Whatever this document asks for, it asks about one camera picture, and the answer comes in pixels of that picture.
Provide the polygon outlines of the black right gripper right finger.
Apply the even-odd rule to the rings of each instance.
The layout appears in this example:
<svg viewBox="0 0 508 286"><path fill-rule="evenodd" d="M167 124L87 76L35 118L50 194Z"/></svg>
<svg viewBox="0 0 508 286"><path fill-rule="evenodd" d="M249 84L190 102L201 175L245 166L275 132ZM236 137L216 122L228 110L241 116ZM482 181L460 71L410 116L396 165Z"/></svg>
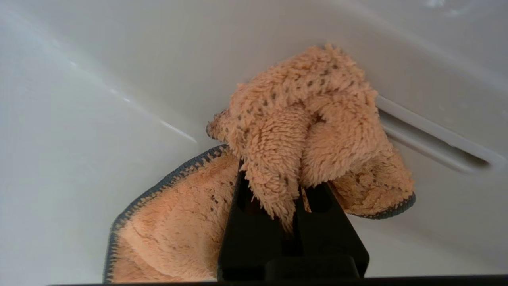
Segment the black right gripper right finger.
<svg viewBox="0 0 508 286"><path fill-rule="evenodd" d="M311 277L364 277L370 256L332 188L301 188L297 230L305 272Z"/></svg>

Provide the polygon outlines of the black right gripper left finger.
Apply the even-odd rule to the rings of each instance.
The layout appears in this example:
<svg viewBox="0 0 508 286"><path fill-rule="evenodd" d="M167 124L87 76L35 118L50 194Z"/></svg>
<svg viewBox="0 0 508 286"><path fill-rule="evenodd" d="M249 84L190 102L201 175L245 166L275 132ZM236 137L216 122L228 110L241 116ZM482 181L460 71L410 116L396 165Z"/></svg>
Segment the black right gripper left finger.
<svg viewBox="0 0 508 286"><path fill-rule="evenodd" d="M282 255L281 223L254 196L242 166L217 261L218 279L265 279L267 263Z"/></svg>

